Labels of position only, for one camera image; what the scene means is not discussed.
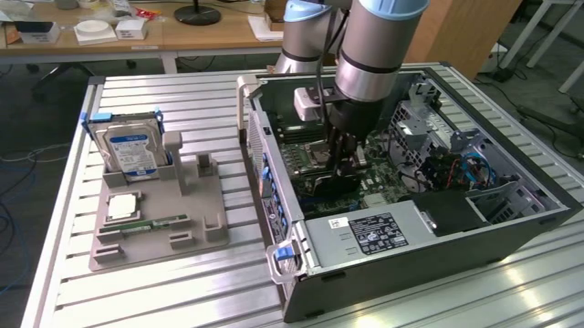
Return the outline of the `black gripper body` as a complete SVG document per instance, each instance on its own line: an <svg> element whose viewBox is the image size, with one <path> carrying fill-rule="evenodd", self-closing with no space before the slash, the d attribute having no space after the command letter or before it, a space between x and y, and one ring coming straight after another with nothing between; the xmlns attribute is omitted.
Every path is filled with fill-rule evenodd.
<svg viewBox="0 0 584 328"><path fill-rule="evenodd" d="M341 100L333 103L329 122L343 134L353 136L357 141L363 141L379 121L382 109L382 100Z"/></svg>

